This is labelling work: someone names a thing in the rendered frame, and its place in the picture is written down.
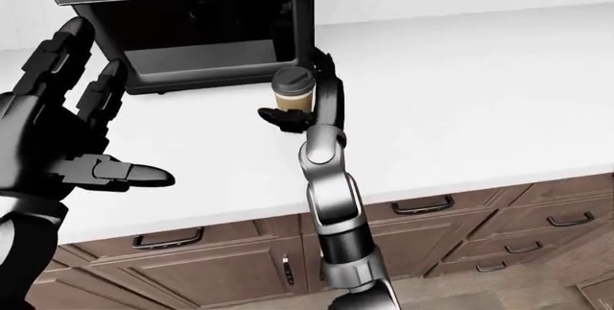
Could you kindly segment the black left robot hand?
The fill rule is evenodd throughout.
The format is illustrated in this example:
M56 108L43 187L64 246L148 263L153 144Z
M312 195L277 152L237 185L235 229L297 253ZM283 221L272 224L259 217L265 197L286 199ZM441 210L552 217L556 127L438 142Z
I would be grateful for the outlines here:
M88 84L76 112L64 107L91 57L94 37L89 21L71 18L39 44L13 90L0 94L0 193L59 202L75 188L125 192L175 184L168 171L105 153L107 125L119 113L128 78L120 60L110 61Z

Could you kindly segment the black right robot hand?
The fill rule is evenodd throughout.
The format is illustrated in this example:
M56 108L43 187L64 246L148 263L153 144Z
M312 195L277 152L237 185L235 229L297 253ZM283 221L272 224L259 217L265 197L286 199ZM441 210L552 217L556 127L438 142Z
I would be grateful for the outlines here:
M309 52L311 74L315 76L315 105L312 113L291 109L261 107L258 115L266 122L288 133L304 133L314 125L330 125L344 130L344 91L337 77L335 63L329 53L317 47Z

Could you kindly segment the paper coffee cup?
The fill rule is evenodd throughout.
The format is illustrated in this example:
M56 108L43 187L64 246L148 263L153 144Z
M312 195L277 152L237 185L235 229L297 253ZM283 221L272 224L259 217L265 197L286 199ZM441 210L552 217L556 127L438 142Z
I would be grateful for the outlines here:
M272 91L281 110L311 113L315 87L312 73L303 67L282 68L272 78Z

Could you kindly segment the black coffee machine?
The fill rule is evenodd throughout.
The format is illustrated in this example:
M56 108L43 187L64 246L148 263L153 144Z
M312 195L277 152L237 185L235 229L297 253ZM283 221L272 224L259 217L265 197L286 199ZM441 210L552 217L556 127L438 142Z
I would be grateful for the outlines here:
M266 83L315 46L315 0L54 1L125 64L131 95Z

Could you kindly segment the wide wooden drawer front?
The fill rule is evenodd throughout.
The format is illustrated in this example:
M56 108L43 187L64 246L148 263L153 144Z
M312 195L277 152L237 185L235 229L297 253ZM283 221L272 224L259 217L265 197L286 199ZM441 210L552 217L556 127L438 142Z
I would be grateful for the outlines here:
M377 236L398 232L455 231L462 226L473 226L492 211L509 205L528 188L529 185L522 184L445 194L453 197L456 204L452 208L434 213L398 215L392 211L390 204L399 203L402 208L436 205L444 203L443 195L367 205L366 214L371 230Z
M202 240L190 246L182 246L164 250L135 250L131 247L134 236L118 237L106 240L94 240L84 243L71 243L59 246L54 260L65 266L78 267L94 263L98 260L122 259L144 254L161 254L172 251L195 249L200 247L216 247L231 243L257 240L269 237L266 222L252 220L241 223L227 223L204 228ZM158 243L192 237L197 227L182 228L171 231L159 231L144 235L143 243Z

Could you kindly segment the brown wooden base cabinet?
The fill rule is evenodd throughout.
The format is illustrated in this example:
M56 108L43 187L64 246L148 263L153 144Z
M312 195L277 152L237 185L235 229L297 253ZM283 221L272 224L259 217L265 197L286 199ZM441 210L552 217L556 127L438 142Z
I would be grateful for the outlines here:
M366 206L390 276L489 274L608 226L614 174ZM322 292L309 214L59 247L27 300L37 310L202 310Z

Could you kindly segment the wooden cabinet door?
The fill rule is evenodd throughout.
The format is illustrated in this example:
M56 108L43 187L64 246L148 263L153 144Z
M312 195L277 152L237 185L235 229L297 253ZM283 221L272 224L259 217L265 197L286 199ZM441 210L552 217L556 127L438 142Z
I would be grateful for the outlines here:
M288 254L295 285L286 283ZM307 292L301 249L293 240L186 249L98 260L78 266L173 309L212 309Z

